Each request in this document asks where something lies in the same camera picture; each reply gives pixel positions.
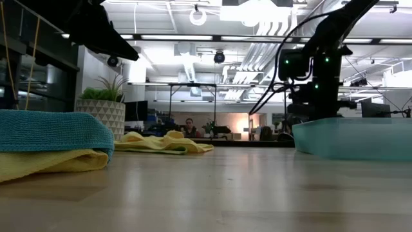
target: metal frame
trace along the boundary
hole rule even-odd
[[[280,44],[282,43],[285,36],[263,36],[263,35],[196,35],[196,34],[121,34],[124,35],[125,40],[127,41],[200,41],[200,42],[228,42],[228,43],[274,43]],[[145,36],[151,37],[163,37],[162,39],[149,39],[145,38]],[[188,39],[179,39],[178,37],[184,36]],[[309,41],[310,37],[290,37],[286,40],[286,43],[289,44],[306,44]],[[392,42],[384,42],[382,40],[389,39]],[[392,37],[369,37],[369,38],[356,38],[356,37],[349,37],[346,38],[346,42],[344,44],[348,45],[390,45],[390,46],[397,46],[397,45],[411,45],[412,39],[411,38],[392,38]]]
[[[213,121],[216,123],[216,96],[218,92],[218,87],[216,84],[199,84],[199,83],[170,83],[170,99],[169,99],[169,122],[172,121],[172,97],[173,95],[182,87],[182,86],[187,86],[187,87],[200,87],[200,86],[206,86],[206,88],[211,92],[211,90],[208,87],[214,88],[214,118]],[[173,86],[179,86],[179,88],[175,91],[173,91]]]

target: desk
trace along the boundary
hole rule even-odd
[[[292,148],[115,153],[106,169],[0,184],[1,231],[409,231],[412,164]]]

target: security camera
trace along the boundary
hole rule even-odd
[[[225,62],[225,55],[223,54],[223,51],[216,51],[216,55],[214,55],[213,60],[216,64]]]
[[[109,65],[110,67],[117,67],[118,64],[119,64],[119,61],[118,61],[118,58],[117,58],[117,57],[114,57],[114,56],[109,57],[109,59],[108,59],[108,65]]]

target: crumpled yellow cloth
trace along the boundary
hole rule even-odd
[[[185,155],[205,153],[212,149],[213,145],[197,144],[190,139],[185,139],[183,133],[179,131],[169,131],[164,137],[143,137],[136,132],[129,132],[121,138],[120,142],[115,141],[115,151]]]

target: translucent plastic bin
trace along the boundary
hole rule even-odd
[[[412,161],[412,119],[321,119],[293,132],[298,151],[327,159]]]

